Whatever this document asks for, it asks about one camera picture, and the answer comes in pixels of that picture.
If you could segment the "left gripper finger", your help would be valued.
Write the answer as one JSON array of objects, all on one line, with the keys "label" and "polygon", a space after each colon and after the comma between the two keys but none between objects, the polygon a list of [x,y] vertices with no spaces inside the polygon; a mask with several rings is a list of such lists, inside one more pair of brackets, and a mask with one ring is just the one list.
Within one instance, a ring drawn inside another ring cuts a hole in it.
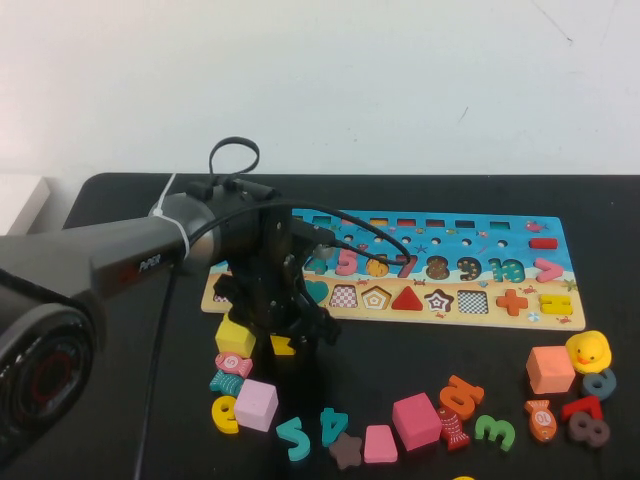
[{"label": "left gripper finger", "polygon": [[293,336],[293,348],[296,351],[296,362],[307,365],[315,358],[320,333],[317,329],[297,331]]},{"label": "left gripper finger", "polygon": [[250,322],[248,329],[256,339],[254,347],[256,357],[260,359],[261,363],[272,363],[274,359],[273,346],[271,342],[272,328]]}]

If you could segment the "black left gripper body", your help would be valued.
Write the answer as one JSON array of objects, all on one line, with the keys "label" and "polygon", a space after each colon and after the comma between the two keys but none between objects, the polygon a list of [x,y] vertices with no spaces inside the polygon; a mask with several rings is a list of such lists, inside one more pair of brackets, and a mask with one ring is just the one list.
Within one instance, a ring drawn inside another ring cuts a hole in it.
[{"label": "black left gripper body", "polygon": [[295,346],[336,343],[341,327],[307,290],[304,265],[315,249],[330,248],[335,234],[295,219],[289,207],[241,213],[217,228],[219,258],[229,272],[214,285],[229,300],[229,317],[257,336],[288,337]]}]

